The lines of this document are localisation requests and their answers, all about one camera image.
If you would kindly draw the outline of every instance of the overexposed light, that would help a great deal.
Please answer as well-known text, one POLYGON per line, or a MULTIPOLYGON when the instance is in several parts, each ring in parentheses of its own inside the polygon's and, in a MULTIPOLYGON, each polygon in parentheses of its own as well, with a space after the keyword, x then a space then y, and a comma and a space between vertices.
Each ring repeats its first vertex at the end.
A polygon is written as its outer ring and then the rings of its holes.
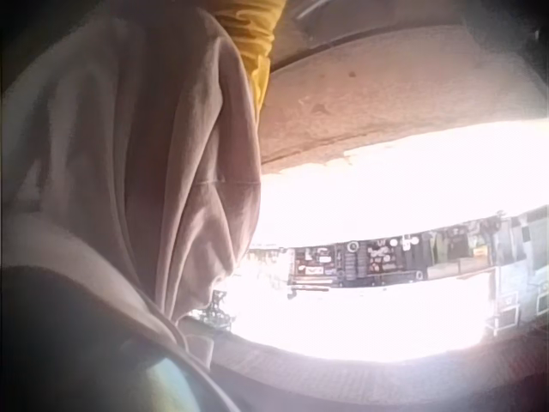
POLYGON ((254 342, 326 359, 393 362, 480 342, 490 315, 488 274, 303 293, 243 313, 233 332, 254 342))
POLYGON ((349 150, 266 176, 253 244, 418 233, 549 203, 549 120, 478 124, 349 150))

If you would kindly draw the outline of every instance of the yellow sleeve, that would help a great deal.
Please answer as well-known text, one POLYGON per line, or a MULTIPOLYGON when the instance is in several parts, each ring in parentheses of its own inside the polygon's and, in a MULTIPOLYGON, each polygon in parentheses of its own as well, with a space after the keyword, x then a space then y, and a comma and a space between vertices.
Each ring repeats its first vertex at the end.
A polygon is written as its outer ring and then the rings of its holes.
POLYGON ((217 0, 211 10, 227 31, 250 78, 256 117, 265 99, 276 23, 286 0, 217 0))

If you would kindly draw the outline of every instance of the person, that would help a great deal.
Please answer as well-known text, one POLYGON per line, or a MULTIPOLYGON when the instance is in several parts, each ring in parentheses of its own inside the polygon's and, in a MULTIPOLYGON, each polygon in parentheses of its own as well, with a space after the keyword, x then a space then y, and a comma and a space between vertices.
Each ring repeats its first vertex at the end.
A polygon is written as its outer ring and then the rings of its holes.
POLYGON ((178 321, 254 232, 284 0, 112 0, 3 99, 3 410, 236 410, 178 321))

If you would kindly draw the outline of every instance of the yellow fabric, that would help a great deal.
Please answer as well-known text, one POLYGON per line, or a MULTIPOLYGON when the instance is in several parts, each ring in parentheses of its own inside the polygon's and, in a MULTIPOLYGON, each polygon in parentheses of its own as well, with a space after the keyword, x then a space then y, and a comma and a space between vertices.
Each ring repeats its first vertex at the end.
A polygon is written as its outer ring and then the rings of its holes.
POLYGON ((286 0, 218 0, 212 9, 240 53, 250 78, 256 117, 267 90, 273 31, 285 4, 286 0))

